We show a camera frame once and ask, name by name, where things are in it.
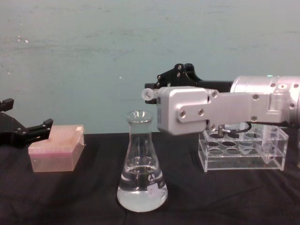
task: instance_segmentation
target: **water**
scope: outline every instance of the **water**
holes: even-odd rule
[[[161,206],[168,195],[160,168],[133,166],[123,170],[118,188],[118,200],[128,210],[151,211]]]

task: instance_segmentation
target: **robotic arm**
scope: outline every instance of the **robotic arm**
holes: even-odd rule
[[[0,146],[10,145],[22,148],[26,144],[49,138],[53,124],[52,119],[47,119],[39,126],[26,128],[17,120],[2,112],[11,110],[13,106],[14,100],[11,98],[0,102]]]
[[[203,81],[192,64],[177,64],[157,76],[157,83],[145,84],[142,96],[146,103],[157,104],[161,131],[181,135],[210,129],[222,134],[230,133],[224,124],[241,122],[299,128],[299,85],[300,77]]]

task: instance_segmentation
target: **glass flask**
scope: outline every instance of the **glass flask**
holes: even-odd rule
[[[161,206],[168,190],[152,143],[152,114],[135,111],[127,114],[129,146],[118,187],[118,201],[131,211],[147,212]]]

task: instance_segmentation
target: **teal wall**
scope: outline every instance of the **teal wall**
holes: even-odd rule
[[[299,75],[298,0],[1,0],[0,100],[26,126],[128,132],[144,83],[190,62],[202,79]],[[156,131],[155,121],[152,127]]]

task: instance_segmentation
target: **black table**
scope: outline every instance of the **black table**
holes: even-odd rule
[[[159,209],[133,213],[116,198],[128,134],[86,135],[73,172],[34,173],[27,149],[0,148],[0,225],[300,224],[296,130],[285,170],[203,172],[198,135],[154,133],[168,188]]]

